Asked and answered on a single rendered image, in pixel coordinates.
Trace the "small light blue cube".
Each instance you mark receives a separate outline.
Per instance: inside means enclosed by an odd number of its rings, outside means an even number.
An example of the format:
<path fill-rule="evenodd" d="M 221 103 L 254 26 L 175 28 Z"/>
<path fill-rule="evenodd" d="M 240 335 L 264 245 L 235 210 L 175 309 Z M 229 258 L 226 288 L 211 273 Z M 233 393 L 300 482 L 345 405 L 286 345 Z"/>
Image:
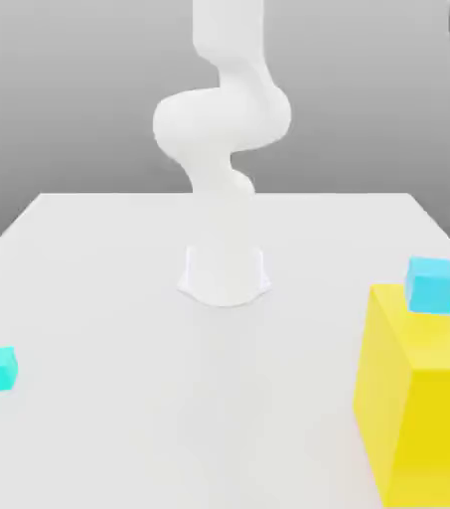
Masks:
<path fill-rule="evenodd" d="M 412 256 L 404 296 L 410 312 L 450 315 L 450 259 Z"/>

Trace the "large yellow box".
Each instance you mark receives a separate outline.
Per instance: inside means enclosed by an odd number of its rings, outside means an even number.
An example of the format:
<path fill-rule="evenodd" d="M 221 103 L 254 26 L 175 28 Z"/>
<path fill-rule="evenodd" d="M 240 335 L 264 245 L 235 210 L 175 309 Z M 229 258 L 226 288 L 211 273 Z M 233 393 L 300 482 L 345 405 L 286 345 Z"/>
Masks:
<path fill-rule="evenodd" d="M 450 315 L 370 289 L 354 412 L 386 507 L 450 507 Z"/>

